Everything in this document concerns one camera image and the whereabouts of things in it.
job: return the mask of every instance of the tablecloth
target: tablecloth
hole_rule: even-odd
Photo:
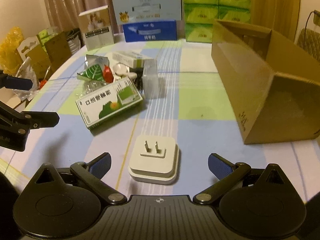
[[[82,91],[76,73],[84,69],[85,54],[108,56],[135,50],[155,57],[160,98],[145,100],[89,131],[75,100]],[[193,197],[217,178],[208,169],[208,156],[218,153],[229,161],[246,162],[253,168],[278,163],[303,201],[320,191],[320,149],[315,140],[244,145],[228,95],[211,59],[211,45],[178,41],[119,42],[73,55],[43,87],[27,110],[54,111],[60,116],[54,128],[31,130],[26,150],[0,149],[0,171],[21,191],[44,162],[69,167],[88,162],[103,152],[112,157],[103,181],[121,193],[181,195]],[[172,185],[134,181],[128,163],[140,134],[173,137],[180,148],[178,178]]]

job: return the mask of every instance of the open cardboard box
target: open cardboard box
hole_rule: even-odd
[[[218,20],[212,59],[245,144],[320,134],[320,65],[280,33]]]
[[[64,32],[53,37],[44,45],[47,52],[43,50],[41,45],[38,45],[26,54],[31,58],[31,65],[38,79],[44,78],[48,67],[51,66],[51,71],[46,76],[48,79],[71,57],[70,47]]]

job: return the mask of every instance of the white power adapter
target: white power adapter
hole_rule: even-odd
[[[179,151],[172,137],[138,136],[129,162],[134,180],[169,185],[177,177]]]

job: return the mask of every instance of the picture of person on box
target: picture of person on box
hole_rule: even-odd
[[[101,29],[104,27],[103,20],[96,13],[90,14],[90,20],[88,25],[88,31],[93,31],[95,29]]]

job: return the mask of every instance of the black cord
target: black cord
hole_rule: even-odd
[[[309,20],[309,18],[310,18],[310,16],[311,16],[312,13],[314,13],[314,11],[310,12],[309,17],[308,17],[308,20]],[[307,30],[308,20],[307,20],[307,22],[306,22],[306,27],[304,28],[303,49],[304,49],[304,46],[305,46],[305,44],[306,44],[306,30]]]

